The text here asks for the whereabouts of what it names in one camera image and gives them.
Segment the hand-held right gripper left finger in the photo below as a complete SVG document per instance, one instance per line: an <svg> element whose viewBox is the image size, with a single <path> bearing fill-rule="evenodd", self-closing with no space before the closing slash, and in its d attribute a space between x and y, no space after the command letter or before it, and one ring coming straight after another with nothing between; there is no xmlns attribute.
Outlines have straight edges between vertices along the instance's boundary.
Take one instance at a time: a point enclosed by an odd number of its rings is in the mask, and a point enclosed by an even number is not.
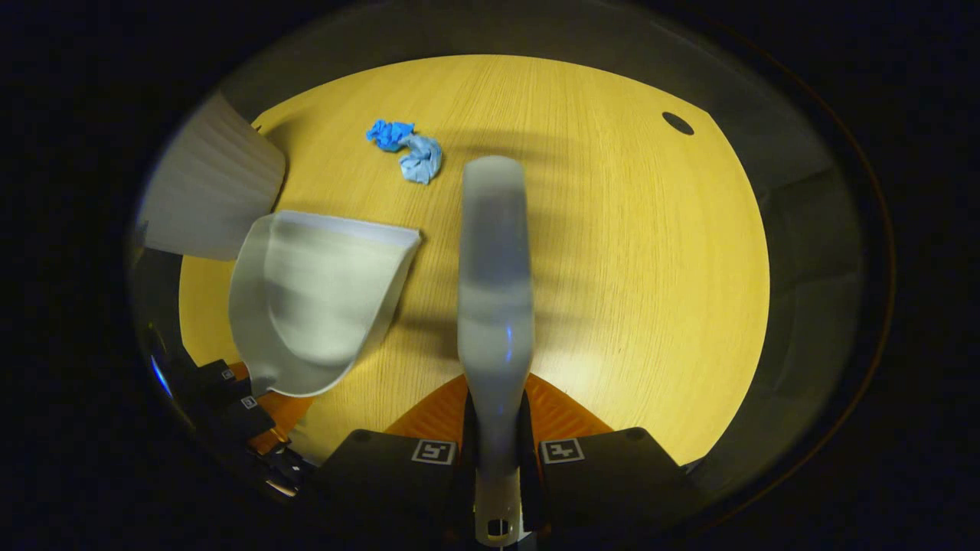
<svg viewBox="0 0 980 551"><path fill-rule="evenodd" d="M336 536L444 536L469 515L469 391L441 385L385 432L354 430L305 482Z"/></svg>

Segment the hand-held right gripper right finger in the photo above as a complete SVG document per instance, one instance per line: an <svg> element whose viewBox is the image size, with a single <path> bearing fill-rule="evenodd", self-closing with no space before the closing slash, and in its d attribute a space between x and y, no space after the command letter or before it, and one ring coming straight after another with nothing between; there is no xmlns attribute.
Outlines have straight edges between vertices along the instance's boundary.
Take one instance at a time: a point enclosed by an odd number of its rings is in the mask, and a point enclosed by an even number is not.
<svg viewBox="0 0 980 551"><path fill-rule="evenodd" d="M662 531L694 506L694 485L642 428L611 429L553 384L522 398L524 527L546 536Z"/></svg>

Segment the white plastic dustpan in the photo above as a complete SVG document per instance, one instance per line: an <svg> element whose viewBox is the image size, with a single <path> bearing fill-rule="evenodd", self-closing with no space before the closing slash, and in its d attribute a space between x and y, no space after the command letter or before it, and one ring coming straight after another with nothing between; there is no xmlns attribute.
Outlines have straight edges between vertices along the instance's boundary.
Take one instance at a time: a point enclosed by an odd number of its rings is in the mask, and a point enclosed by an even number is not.
<svg viewBox="0 0 980 551"><path fill-rule="evenodd" d="M421 245L417 229L280 210L250 227L227 313L252 390L331 390L384 338Z"/></svg>

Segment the small grey broom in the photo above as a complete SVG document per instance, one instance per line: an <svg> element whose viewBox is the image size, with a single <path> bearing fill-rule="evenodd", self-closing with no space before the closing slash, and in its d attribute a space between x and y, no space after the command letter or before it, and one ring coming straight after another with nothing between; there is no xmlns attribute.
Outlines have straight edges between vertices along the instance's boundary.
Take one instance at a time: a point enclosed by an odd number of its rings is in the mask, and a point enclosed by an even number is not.
<svg viewBox="0 0 980 551"><path fill-rule="evenodd" d="M463 168L456 306L459 359L477 422L475 538L521 538L518 417L534 348L524 168L500 155Z"/></svg>

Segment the blue paper trash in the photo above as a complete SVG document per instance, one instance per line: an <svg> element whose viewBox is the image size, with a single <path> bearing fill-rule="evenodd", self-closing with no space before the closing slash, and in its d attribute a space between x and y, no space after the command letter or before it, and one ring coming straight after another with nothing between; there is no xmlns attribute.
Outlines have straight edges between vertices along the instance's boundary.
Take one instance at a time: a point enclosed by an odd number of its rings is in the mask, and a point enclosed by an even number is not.
<svg viewBox="0 0 980 551"><path fill-rule="evenodd" d="M365 139L383 152L403 152L399 166L406 181L430 185L439 174L443 160L440 144L431 137L419 135L413 123L379 119L367 130Z"/></svg>

